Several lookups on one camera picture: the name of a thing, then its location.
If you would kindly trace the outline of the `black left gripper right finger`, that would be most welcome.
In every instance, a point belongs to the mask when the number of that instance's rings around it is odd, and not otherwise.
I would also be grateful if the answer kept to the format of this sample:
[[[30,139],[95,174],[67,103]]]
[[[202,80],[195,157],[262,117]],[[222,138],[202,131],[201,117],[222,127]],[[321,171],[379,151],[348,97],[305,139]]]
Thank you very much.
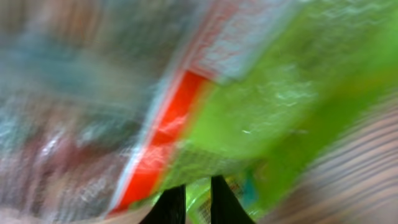
[[[222,175],[211,178],[211,224],[255,224]]]

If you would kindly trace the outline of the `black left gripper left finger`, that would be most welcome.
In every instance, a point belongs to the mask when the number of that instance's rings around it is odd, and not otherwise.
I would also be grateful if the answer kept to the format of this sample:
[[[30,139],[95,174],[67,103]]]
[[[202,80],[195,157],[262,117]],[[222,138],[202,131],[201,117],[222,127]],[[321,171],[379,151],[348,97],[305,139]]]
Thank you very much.
[[[162,193],[140,224],[185,224],[186,187],[181,185]]]

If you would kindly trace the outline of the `green Haribo gummy bag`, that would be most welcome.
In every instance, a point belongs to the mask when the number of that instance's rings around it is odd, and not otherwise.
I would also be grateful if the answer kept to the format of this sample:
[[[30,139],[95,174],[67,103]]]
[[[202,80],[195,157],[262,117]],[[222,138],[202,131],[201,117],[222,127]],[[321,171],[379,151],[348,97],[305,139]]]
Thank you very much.
[[[2,1],[1,222],[254,221],[396,94],[396,1]]]

